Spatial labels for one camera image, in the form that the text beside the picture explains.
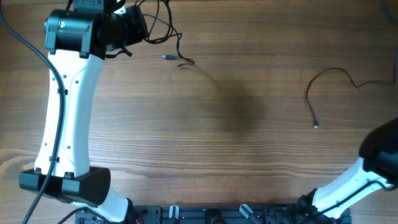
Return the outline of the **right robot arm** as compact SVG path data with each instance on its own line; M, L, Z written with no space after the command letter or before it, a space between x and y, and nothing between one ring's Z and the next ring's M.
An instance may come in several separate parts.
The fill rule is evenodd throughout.
M330 184L304 195L297 213L301 223L338 223L343 212L367 195L397 188L397 118L371 131L356 162Z

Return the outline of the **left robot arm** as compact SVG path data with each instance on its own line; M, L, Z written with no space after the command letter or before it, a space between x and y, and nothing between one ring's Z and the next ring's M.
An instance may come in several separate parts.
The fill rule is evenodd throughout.
M93 167L88 153L91 109L106 58L148 36L138 6L122 1L75 1L52 11L44 24L50 88L45 130L32 169L19 186L93 212L106 223L138 223L131 200L111 188L111 173Z

